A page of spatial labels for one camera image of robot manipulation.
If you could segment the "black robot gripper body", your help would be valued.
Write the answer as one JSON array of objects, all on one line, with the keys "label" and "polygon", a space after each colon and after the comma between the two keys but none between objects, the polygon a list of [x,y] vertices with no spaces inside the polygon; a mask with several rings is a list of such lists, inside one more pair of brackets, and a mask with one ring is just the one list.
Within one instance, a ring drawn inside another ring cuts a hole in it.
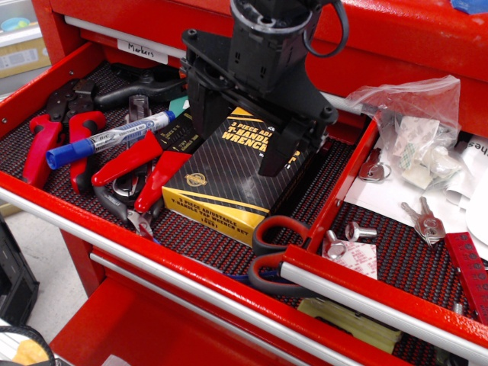
[{"label": "black robot gripper body", "polygon": [[226,98],[275,125],[292,117],[325,125],[336,109],[310,81],[305,68],[323,7],[337,1],[232,1],[233,33],[229,37],[188,29],[184,72],[197,72],[235,83]]}]

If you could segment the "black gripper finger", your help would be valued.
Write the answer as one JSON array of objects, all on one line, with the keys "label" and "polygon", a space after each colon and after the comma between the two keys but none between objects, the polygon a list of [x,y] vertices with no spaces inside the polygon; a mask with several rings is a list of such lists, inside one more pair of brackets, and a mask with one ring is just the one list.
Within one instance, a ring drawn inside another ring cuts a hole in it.
[{"label": "black gripper finger", "polygon": [[326,136],[326,125],[322,122],[292,117],[284,127],[273,133],[258,173],[275,177],[296,151],[316,153],[325,143]]},{"label": "black gripper finger", "polygon": [[226,93],[234,89],[235,83],[223,77],[208,78],[208,75],[197,72],[187,72],[187,81],[193,125],[197,133],[206,139],[236,109],[236,102],[226,98]]}]

